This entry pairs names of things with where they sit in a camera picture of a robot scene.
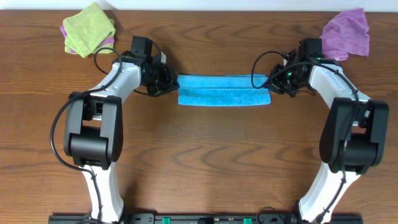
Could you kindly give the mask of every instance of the folded blue towel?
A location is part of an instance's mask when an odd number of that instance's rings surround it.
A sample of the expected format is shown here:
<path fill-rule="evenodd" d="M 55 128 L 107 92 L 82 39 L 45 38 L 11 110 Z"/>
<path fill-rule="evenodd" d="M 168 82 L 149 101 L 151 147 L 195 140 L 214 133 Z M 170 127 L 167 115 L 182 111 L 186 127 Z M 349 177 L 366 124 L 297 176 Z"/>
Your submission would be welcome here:
<path fill-rule="evenodd" d="M 255 74 L 254 84 L 262 85 L 265 75 Z M 271 103 L 268 89 L 255 89 L 250 75 L 179 75 L 178 103 L 190 106 L 256 106 Z"/>

